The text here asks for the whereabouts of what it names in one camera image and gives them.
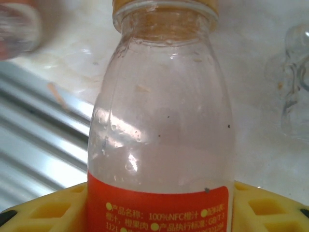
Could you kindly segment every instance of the product label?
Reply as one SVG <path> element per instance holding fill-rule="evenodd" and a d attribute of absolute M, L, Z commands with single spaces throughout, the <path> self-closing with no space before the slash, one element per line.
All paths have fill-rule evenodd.
<path fill-rule="evenodd" d="M 89 232 L 226 232 L 228 189 L 155 194 L 107 185 L 88 174 Z"/>

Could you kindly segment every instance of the bottle neck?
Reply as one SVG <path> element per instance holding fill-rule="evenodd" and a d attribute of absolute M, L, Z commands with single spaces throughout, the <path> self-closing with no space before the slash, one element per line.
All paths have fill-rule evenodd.
<path fill-rule="evenodd" d="M 123 39 L 134 38 L 151 43 L 187 42 L 207 38 L 209 19 L 190 9 L 140 9 L 129 13 L 122 21 Z"/>

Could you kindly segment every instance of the white countertop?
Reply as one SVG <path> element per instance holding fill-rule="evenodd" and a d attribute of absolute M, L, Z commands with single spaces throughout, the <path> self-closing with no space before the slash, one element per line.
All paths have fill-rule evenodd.
<path fill-rule="evenodd" d="M 45 39 L 13 63 L 95 101 L 108 61 L 120 40 L 112 0 L 40 0 Z M 266 63 L 284 50 L 291 26 L 309 22 L 308 0 L 221 1 L 211 35 L 232 101 L 238 136 L 236 179 L 309 204 L 309 145 L 279 128 L 278 81 Z"/>

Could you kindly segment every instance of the marble surface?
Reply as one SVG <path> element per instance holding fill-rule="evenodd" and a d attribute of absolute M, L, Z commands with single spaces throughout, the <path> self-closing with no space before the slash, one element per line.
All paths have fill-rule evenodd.
<path fill-rule="evenodd" d="M 42 45 L 12 62 L 95 101 L 120 34 L 112 0 L 38 0 Z M 277 80 L 265 66 L 291 26 L 309 22 L 308 0 L 221 0 L 212 45 L 225 74 L 238 138 L 236 179 L 309 204 L 309 145 L 280 127 Z"/>

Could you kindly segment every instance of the stainless steel surface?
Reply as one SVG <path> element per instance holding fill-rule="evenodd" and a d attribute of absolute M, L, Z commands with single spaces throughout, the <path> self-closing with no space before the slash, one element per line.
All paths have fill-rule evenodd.
<path fill-rule="evenodd" d="M 93 106 L 0 62 L 0 211 L 86 181 Z"/>

